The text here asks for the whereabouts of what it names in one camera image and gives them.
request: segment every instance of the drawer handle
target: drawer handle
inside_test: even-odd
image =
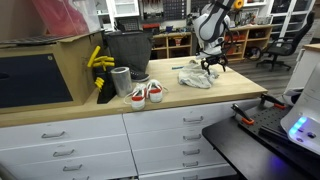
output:
[[[200,116],[199,119],[196,119],[196,118],[183,118],[183,122],[186,122],[186,123],[200,123],[203,119],[204,119],[203,116]]]
[[[183,177],[183,180],[198,180],[198,175],[190,176],[190,177]]]
[[[59,134],[46,134],[46,133],[44,133],[41,137],[42,137],[43,139],[61,137],[61,136],[64,135],[64,133],[66,133],[66,132],[62,131],[62,132],[59,133]]]
[[[197,139],[201,139],[201,134],[198,135],[193,135],[193,136],[183,136],[183,139],[185,141],[190,141],[190,140],[197,140]]]
[[[198,166],[199,162],[192,162],[192,163],[182,163],[183,167],[194,167],[194,166]]]
[[[54,152],[53,157],[59,157],[59,156],[69,156],[74,152],[74,149],[71,151],[65,151],[65,152]]]
[[[82,164],[80,164],[79,166],[65,166],[63,167],[63,171],[77,171],[79,169],[81,169]]]
[[[88,176],[86,180],[89,180],[89,179],[90,179],[90,177]],[[77,180],[77,178],[72,178],[72,180]]]
[[[192,150],[192,151],[183,151],[183,155],[189,156],[189,155],[195,155],[200,154],[200,149]]]

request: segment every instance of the white wall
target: white wall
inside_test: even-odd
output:
[[[38,36],[45,25],[31,0],[0,0],[0,40]]]

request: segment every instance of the black bag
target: black bag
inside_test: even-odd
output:
[[[152,49],[151,32],[116,31],[108,33],[106,37],[116,67],[129,67],[134,71],[145,73]]]

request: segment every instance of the crumpled cloth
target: crumpled cloth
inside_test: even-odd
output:
[[[188,86],[209,89],[213,85],[215,79],[219,77],[216,70],[210,69],[210,75],[206,70],[203,70],[200,64],[189,63],[184,66],[178,76],[179,84]]]

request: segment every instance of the black chair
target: black chair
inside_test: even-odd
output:
[[[259,64],[271,64],[272,67],[270,71],[273,71],[274,65],[278,64],[280,66],[287,67],[287,71],[291,69],[291,66],[284,64],[283,61],[277,61],[278,56],[290,56],[292,55],[300,43],[303,36],[310,30],[314,21],[314,12],[310,12],[307,17],[307,23],[301,28],[299,32],[296,33],[294,37],[282,37],[274,40],[264,51],[263,53],[268,53],[269,56],[273,56],[272,60],[263,60],[256,64],[258,67]]]

